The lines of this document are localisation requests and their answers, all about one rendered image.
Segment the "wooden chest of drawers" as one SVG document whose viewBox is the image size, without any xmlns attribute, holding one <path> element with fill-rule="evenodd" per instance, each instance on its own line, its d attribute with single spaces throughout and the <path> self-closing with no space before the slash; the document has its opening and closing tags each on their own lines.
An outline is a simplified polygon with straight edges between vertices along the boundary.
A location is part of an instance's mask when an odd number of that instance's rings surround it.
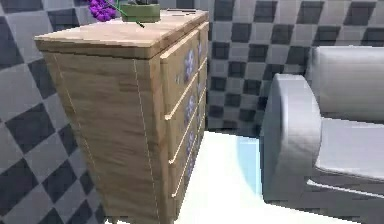
<svg viewBox="0 0 384 224">
<path fill-rule="evenodd" d="M 36 37 L 107 215 L 174 224 L 205 131 L 209 15 Z"/>
</svg>

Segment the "purple flower house plant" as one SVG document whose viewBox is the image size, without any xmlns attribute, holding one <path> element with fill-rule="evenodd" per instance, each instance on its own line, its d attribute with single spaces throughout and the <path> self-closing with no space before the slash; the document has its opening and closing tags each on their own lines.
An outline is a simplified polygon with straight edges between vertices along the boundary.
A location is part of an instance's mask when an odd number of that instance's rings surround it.
<svg viewBox="0 0 384 224">
<path fill-rule="evenodd" d="M 160 5 L 149 0 L 88 0 L 91 15 L 99 22 L 107 22 L 121 16 L 123 22 L 134 22 L 144 28 L 145 23 L 160 20 Z"/>
</svg>

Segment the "grey sofa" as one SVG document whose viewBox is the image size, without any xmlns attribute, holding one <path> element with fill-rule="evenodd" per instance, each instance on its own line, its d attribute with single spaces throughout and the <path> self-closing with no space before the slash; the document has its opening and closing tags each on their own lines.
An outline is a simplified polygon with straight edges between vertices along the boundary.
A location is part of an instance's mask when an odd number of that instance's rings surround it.
<svg viewBox="0 0 384 224">
<path fill-rule="evenodd" d="M 305 75 L 275 75 L 260 157 L 265 202 L 384 224 L 384 47 L 316 47 Z"/>
</svg>

